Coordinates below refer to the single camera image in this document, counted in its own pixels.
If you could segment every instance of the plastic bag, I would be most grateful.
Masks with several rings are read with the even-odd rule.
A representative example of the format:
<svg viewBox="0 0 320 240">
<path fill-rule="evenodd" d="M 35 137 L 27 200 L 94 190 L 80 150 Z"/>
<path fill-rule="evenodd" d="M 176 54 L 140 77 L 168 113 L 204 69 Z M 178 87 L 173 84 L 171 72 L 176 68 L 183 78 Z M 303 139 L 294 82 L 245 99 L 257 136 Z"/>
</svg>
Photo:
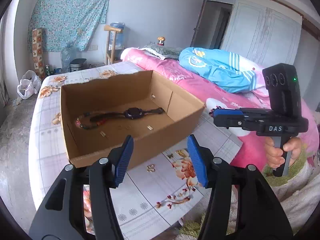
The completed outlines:
<svg viewBox="0 0 320 240">
<path fill-rule="evenodd" d="M 28 79 L 31 80 L 33 87 L 35 89 L 35 94 L 37 94 L 40 90 L 41 87 L 41 79 L 37 76 L 37 74 L 32 71 L 32 70 L 28 70 L 21 78 L 21 80 L 23 79 Z"/>
<path fill-rule="evenodd" d="M 22 99 L 27 99 L 31 97 L 35 92 L 35 88 L 33 87 L 33 84 L 28 79 L 22 79 L 20 80 L 20 85 L 17 87 L 17 93 L 19 96 L 21 96 Z"/>
<path fill-rule="evenodd" d="M 32 70 L 28 70 L 17 86 L 17 93 L 22 99 L 27 99 L 37 94 L 41 87 L 41 79 Z"/>
<path fill-rule="evenodd" d="M 70 62 L 77 58 L 77 49 L 70 42 L 60 52 L 62 73 L 70 72 Z"/>
</svg>

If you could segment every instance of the patterned cardboard panel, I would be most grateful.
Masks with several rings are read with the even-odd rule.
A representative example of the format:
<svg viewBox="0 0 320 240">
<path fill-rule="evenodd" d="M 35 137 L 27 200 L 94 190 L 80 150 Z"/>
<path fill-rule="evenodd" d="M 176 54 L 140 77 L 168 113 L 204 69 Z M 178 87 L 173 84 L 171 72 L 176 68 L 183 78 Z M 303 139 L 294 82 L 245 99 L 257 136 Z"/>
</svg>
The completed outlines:
<svg viewBox="0 0 320 240">
<path fill-rule="evenodd" d="M 32 30 L 32 56 L 36 74 L 44 80 L 45 71 L 42 59 L 42 28 Z"/>
</svg>

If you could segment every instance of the doorway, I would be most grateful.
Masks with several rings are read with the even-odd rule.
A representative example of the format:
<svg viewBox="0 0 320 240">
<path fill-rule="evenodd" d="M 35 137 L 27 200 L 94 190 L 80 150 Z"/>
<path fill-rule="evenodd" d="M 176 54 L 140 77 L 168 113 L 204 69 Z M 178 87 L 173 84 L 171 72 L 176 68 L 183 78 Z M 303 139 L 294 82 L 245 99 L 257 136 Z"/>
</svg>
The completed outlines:
<svg viewBox="0 0 320 240">
<path fill-rule="evenodd" d="M 232 4 L 206 1 L 193 46 L 219 49 L 230 19 Z"/>
</svg>

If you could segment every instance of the screw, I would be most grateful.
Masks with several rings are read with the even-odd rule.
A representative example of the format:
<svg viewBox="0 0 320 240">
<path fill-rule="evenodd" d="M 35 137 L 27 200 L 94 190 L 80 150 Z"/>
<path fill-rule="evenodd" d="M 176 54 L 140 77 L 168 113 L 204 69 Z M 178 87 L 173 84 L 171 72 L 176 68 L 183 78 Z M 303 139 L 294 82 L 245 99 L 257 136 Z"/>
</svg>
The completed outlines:
<svg viewBox="0 0 320 240">
<path fill-rule="evenodd" d="M 71 171 L 73 169 L 73 165 L 72 164 L 68 164 L 67 166 L 64 167 L 64 169 L 66 171 Z"/>
<path fill-rule="evenodd" d="M 106 164 L 106 163 L 108 163 L 108 162 L 109 162 L 108 158 L 101 158 L 101 159 L 99 160 L 99 163 L 100 163 L 100 164 Z"/>
<path fill-rule="evenodd" d="M 248 170 L 249 171 L 255 171 L 256 170 L 256 166 L 254 166 L 253 164 L 249 164 L 248 165 Z"/>
<path fill-rule="evenodd" d="M 215 164 L 220 164 L 220 163 L 222 163 L 222 159 L 220 159 L 219 157 L 215 157 L 215 158 L 213 158 L 213 162 Z"/>
</svg>

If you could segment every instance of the wall outlet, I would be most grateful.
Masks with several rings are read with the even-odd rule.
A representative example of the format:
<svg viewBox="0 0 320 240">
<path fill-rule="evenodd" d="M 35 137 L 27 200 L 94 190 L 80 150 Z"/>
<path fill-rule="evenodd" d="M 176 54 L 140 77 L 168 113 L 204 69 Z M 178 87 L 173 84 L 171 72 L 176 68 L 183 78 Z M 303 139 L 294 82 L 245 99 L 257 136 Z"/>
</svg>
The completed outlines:
<svg viewBox="0 0 320 240">
<path fill-rule="evenodd" d="M 98 50 L 98 45 L 91 45 L 88 50 Z"/>
</svg>

